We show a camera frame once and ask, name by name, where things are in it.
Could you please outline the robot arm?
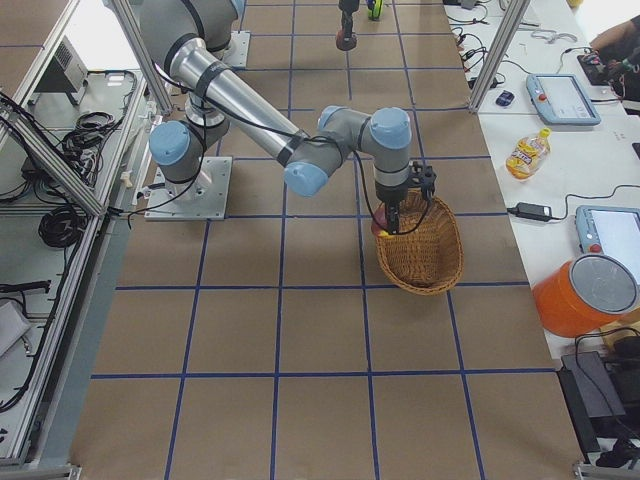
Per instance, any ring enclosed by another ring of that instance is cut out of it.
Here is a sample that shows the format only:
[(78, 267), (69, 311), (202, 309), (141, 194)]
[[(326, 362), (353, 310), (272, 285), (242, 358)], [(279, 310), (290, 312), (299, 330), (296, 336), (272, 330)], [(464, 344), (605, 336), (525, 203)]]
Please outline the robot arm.
[(395, 107), (367, 114), (328, 106), (317, 135), (309, 136), (216, 57), (243, 10), (241, 1), (144, 1), (141, 38), (162, 72), (195, 99), (218, 108), (283, 166), (284, 181), (297, 195), (315, 195), (350, 154), (371, 155), (386, 229), (399, 233), (399, 206), (410, 177), (408, 114)]

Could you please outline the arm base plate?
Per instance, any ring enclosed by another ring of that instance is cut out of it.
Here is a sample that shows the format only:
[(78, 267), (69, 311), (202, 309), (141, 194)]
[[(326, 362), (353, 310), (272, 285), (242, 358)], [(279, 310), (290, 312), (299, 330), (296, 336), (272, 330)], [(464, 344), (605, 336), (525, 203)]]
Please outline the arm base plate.
[(195, 182), (181, 185), (166, 182), (157, 167), (154, 180), (162, 186), (150, 191), (144, 217), (150, 221), (222, 221), (232, 166), (231, 157), (206, 156)]
[(214, 56), (234, 70), (244, 70), (247, 67), (250, 40), (250, 31), (232, 31), (228, 45), (215, 52)]

